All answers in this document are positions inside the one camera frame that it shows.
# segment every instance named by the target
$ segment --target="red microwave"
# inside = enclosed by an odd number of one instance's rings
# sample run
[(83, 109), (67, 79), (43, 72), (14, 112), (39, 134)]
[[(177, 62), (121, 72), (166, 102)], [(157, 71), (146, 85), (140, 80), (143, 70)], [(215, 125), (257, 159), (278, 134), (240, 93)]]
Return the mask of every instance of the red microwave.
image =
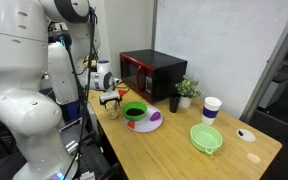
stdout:
[(175, 93), (187, 61), (151, 49), (120, 53), (121, 79), (148, 102)]

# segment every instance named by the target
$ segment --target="green bowl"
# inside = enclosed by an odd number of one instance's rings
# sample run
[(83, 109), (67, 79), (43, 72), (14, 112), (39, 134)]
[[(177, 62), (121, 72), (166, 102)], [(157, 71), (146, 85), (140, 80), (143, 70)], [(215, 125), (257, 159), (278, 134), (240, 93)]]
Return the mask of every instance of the green bowl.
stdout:
[[(139, 114), (139, 115), (129, 115), (129, 114), (126, 114), (126, 112), (130, 109), (140, 109), (143, 111), (142, 114)], [(147, 106), (141, 102), (130, 102), (130, 103), (127, 103), (126, 105), (123, 106), (122, 108), (122, 112), (123, 112), (123, 115), (128, 119), (128, 120), (132, 120), (132, 121), (140, 121), (142, 120), (145, 115), (146, 115), (146, 112), (147, 112)]]
[(203, 123), (193, 126), (190, 134), (193, 146), (207, 154), (213, 154), (223, 143), (221, 134)]

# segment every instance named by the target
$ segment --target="white paper cup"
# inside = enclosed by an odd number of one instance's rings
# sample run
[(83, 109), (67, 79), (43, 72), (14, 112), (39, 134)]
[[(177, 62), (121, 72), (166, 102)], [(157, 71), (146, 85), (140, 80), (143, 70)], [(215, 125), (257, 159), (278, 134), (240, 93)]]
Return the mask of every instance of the white paper cup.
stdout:
[(212, 125), (221, 105), (221, 100), (215, 97), (206, 97), (202, 113), (202, 123)]

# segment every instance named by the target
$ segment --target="plant pot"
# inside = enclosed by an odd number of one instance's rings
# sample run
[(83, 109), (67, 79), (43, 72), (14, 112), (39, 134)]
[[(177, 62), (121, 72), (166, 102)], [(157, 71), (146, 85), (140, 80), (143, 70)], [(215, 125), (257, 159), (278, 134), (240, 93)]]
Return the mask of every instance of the plant pot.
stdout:
[(191, 102), (192, 102), (192, 99), (182, 96), (180, 99), (180, 103), (178, 105), (183, 108), (188, 108), (190, 107)]

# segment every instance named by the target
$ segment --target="wooden table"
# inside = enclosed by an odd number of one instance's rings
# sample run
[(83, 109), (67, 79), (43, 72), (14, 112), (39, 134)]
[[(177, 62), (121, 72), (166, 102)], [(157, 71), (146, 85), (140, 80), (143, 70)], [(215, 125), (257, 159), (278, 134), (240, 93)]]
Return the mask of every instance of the wooden table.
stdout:
[[(164, 116), (162, 125), (149, 133), (138, 133), (119, 117), (111, 120), (107, 110), (99, 105), (100, 92), (90, 91), (89, 101), (120, 164), (129, 179), (260, 179), (282, 145), (249, 125), (220, 111), (212, 127), (222, 137), (222, 146), (212, 155), (200, 152), (190, 142), (190, 129), (201, 123), (203, 102), (194, 100), (191, 107), (179, 107), (170, 113), (168, 100), (149, 104), (130, 90), (121, 107), (131, 101), (141, 101), (158, 108)], [(253, 132), (255, 142), (246, 142), (236, 135), (238, 128)], [(254, 163), (251, 153), (260, 158)]]

